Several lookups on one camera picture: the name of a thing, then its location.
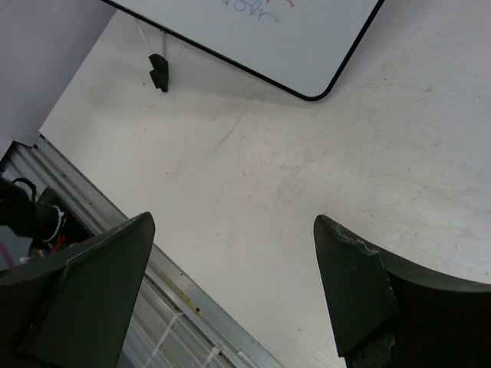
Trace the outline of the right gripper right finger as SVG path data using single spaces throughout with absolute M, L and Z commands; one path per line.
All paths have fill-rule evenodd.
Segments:
M 315 250 L 349 367 L 488 367 L 490 286 L 431 270 L 320 215 Z

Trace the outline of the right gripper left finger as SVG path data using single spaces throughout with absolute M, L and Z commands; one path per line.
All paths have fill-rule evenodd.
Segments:
M 153 247 L 144 212 L 1 272 L 3 367 L 115 367 Z

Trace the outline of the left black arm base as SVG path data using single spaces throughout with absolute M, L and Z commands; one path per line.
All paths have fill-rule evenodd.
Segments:
M 1 257 L 7 269 L 82 243 L 94 234 L 51 188 L 37 195 L 36 185 L 26 178 L 1 178 L 1 227 L 10 229 L 10 242 L 21 245 L 14 256 L 5 241 Z

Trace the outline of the white dry-erase whiteboard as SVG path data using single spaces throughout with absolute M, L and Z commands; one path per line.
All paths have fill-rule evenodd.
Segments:
M 326 97 L 377 0 L 119 0 L 111 5 L 302 100 Z

